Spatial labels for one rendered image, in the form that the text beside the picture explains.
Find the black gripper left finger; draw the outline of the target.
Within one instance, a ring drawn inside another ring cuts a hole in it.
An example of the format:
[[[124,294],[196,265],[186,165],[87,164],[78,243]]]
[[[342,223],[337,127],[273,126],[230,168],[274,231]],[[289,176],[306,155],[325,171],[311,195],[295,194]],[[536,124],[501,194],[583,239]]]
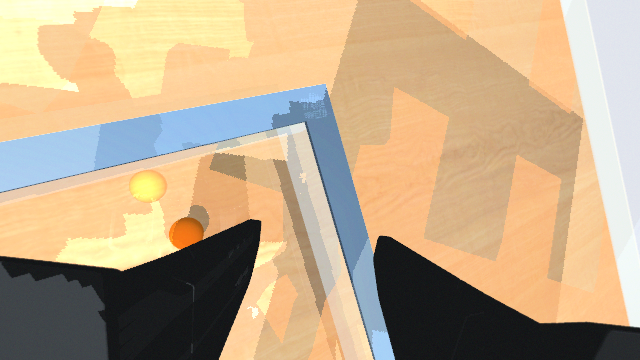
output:
[[[261,225],[123,271],[0,255],[0,360],[219,360]]]

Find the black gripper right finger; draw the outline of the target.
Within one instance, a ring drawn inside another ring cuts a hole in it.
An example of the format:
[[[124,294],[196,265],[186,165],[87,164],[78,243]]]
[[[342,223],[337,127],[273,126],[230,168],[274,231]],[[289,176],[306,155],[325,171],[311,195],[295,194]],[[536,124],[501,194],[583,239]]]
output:
[[[395,360],[640,360],[640,327],[539,323],[390,236],[373,263]]]

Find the orange ball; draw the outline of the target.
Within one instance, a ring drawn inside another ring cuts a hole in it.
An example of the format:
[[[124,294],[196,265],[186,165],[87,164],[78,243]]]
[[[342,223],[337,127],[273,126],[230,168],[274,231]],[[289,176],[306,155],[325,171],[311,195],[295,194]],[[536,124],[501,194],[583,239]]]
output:
[[[169,238],[178,249],[185,248],[203,239],[204,229],[202,224],[194,218],[181,218],[170,228]]]

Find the translucent yellow ball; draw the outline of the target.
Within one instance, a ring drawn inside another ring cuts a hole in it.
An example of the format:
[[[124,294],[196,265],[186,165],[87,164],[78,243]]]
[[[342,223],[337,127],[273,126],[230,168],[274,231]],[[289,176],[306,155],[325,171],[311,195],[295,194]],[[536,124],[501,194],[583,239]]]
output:
[[[137,172],[129,182],[131,195],[138,201],[151,203],[161,199],[167,190],[165,177],[155,170]]]

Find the clear blue l-shaped wall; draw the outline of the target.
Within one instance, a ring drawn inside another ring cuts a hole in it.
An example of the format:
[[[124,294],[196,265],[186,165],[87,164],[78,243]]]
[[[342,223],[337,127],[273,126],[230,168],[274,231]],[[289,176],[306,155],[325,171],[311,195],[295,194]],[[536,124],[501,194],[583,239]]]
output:
[[[326,84],[0,142],[0,193],[303,122],[373,360],[395,360]]]

